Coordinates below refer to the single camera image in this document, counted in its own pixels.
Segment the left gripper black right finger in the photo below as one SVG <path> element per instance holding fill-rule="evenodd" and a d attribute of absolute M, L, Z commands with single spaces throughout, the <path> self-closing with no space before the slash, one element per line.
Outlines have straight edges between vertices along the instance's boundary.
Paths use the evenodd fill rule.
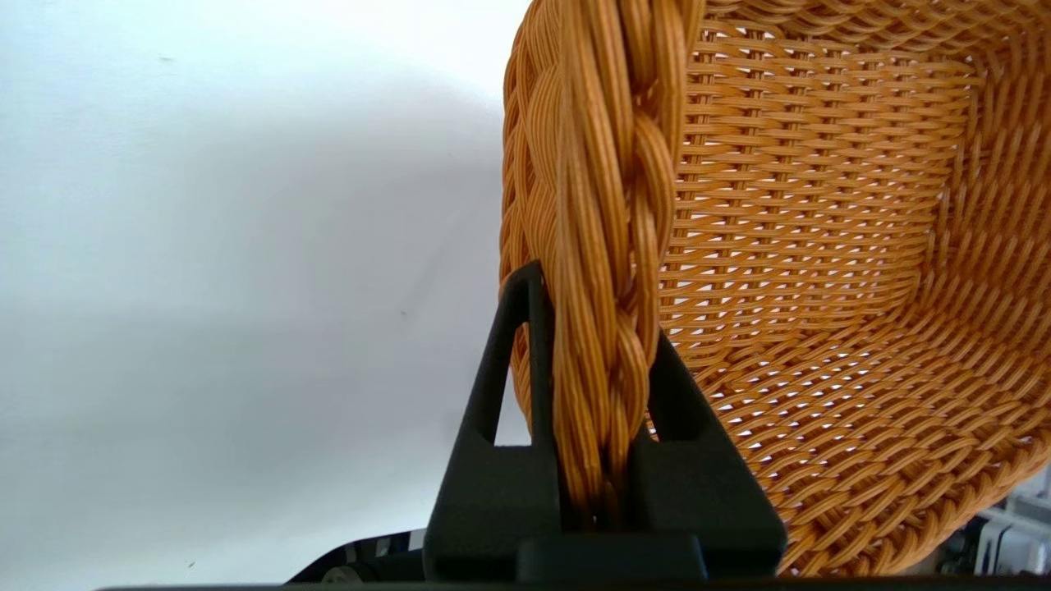
<path fill-rule="evenodd" d="M 746 461 L 664 334 L 650 368 L 650 420 L 631 443 L 631 517 L 691 534 L 710 579 L 770 579 L 787 535 Z"/>

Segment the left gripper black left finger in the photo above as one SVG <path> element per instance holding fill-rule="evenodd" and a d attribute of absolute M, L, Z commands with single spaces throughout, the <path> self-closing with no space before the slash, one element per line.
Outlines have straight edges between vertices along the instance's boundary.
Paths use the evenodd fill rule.
<path fill-rule="evenodd" d="M 423 547 L 427 580 L 514 580 L 526 542 L 562 531 L 562 487 L 554 435 L 554 314 L 540 262 L 503 288 L 444 471 Z M 515 335 L 530 340 L 530 444 L 499 446 Z"/>

